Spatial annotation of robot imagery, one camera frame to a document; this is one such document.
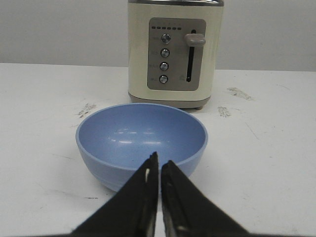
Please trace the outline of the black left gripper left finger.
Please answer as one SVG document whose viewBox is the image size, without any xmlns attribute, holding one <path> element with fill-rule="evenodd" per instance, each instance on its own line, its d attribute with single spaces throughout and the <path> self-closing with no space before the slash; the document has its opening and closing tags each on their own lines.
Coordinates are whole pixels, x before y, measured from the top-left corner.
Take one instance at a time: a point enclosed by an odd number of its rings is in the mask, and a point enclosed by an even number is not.
<svg viewBox="0 0 316 237">
<path fill-rule="evenodd" d="M 154 152 L 126 184 L 71 232 L 72 237 L 153 237 L 158 206 L 158 155 Z"/>
</svg>

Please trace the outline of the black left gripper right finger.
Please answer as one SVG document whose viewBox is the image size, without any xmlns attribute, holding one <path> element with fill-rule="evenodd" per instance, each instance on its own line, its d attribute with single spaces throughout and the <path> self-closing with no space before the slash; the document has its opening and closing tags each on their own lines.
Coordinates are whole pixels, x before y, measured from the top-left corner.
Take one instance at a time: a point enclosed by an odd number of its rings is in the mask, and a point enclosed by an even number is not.
<svg viewBox="0 0 316 237">
<path fill-rule="evenodd" d="M 162 166 L 161 197 L 167 237 L 248 237 L 249 232 L 218 208 L 173 161 Z"/>
</svg>

